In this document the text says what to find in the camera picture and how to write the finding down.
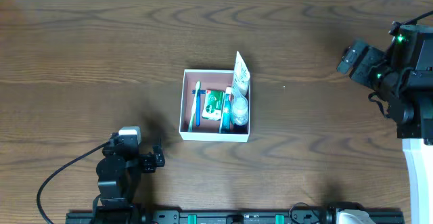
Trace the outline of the blue disposable razor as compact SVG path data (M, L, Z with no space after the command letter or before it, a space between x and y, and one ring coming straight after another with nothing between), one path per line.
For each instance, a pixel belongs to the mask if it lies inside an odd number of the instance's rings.
M200 126L200 121L201 121L201 97L205 94L206 94L205 90L198 91L198 96L196 101L196 117L195 117L195 123L197 127Z

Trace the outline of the green and white toothbrush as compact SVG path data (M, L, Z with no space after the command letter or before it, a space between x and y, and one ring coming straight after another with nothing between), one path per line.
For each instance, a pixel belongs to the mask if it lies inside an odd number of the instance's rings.
M195 94L194 94L194 99L193 99L193 103L191 106L191 114L190 114L190 120L189 120L189 126L188 126L188 131L192 132L193 130L193 122L194 122L194 118L195 118L195 114L196 114L196 107L197 107L197 100L198 100L198 95L200 92L200 87L201 87L201 81L197 81L196 85L195 85Z

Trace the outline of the green and white soap packet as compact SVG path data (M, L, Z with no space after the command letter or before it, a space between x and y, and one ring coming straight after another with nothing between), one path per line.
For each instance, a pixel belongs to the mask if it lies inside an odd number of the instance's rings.
M223 91L206 90L202 118L220 120L223 109Z

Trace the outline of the red and teal toothpaste tube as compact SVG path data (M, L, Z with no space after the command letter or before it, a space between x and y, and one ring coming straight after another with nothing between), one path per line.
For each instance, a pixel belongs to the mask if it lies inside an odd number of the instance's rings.
M223 98L223 108L219 133L229 133L231 128L231 87L227 87Z

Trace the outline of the clear pump soap bottle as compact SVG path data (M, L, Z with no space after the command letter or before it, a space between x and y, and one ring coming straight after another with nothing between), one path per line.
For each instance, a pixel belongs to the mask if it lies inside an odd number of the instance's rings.
M249 121L248 100L236 87L232 88L231 121L234 125L244 126Z

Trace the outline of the white floral lotion tube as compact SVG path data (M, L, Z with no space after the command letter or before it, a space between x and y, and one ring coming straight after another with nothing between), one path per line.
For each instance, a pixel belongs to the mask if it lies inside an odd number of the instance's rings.
M232 87L246 96L250 86L250 71L239 52L236 53Z

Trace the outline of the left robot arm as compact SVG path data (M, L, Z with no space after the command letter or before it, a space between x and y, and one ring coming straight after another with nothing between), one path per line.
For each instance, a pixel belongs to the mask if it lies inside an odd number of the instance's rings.
M142 174L155 173L165 165L165 158L160 140L146 154L139 152L140 141L137 135L113 133L103 147L104 158L96 167L100 191L96 200L101 205L93 204L92 223L151 223L133 198Z

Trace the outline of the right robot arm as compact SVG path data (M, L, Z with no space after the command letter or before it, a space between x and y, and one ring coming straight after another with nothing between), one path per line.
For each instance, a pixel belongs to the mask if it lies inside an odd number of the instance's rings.
M337 71L372 90L369 100L396 123L409 172L411 220L432 222L432 27L393 22L392 42L379 50L356 40Z

